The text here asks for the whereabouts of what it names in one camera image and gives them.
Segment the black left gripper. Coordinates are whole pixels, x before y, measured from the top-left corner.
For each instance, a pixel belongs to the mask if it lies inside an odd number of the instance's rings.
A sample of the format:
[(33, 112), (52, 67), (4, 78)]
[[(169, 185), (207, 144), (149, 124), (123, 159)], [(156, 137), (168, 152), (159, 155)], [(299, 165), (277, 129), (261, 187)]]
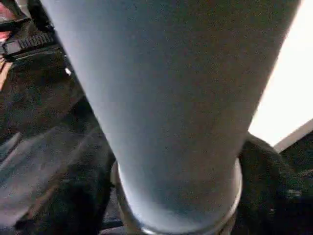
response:
[(8, 61), (17, 61), (52, 49), (55, 49), (55, 36), (52, 33), (40, 33), (3, 43), (0, 54)]

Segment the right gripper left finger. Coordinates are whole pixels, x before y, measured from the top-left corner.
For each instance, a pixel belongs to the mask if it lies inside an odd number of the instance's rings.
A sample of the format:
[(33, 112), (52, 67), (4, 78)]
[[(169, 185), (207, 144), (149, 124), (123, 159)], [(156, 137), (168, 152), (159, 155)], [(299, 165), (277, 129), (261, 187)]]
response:
[(17, 235), (96, 235), (110, 199), (114, 156), (83, 160), (53, 176), (16, 222)]

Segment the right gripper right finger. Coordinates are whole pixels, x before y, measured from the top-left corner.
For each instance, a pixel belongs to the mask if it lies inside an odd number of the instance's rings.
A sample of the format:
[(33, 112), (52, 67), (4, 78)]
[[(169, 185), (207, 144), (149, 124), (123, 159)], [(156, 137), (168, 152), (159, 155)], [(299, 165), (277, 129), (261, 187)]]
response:
[(247, 134), (239, 155), (243, 190), (236, 235), (311, 235), (313, 170), (295, 169), (264, 140)]

